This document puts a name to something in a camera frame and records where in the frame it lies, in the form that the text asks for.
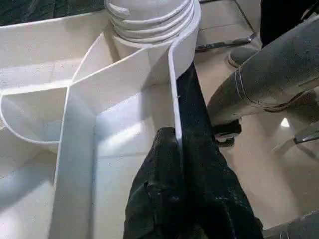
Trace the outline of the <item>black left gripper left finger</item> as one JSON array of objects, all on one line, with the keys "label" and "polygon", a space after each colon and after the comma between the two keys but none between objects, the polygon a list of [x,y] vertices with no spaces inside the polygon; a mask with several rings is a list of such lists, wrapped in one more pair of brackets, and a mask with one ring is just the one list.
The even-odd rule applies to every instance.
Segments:
[{"label": "black left gripper left finger", "polygon": [[163,127],[133,180],[123,238],[177,239],[184,208],[185,185],[175,129]]}]

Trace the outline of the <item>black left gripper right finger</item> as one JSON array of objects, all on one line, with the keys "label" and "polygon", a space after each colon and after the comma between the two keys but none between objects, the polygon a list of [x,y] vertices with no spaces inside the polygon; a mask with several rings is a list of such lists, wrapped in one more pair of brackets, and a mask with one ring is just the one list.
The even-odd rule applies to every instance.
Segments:
[{"label": "black left gripper right finger", "polygon": [[207,238],[263,238],[262,226],[212,135],[186,131],[182,159],[187,204]]}]

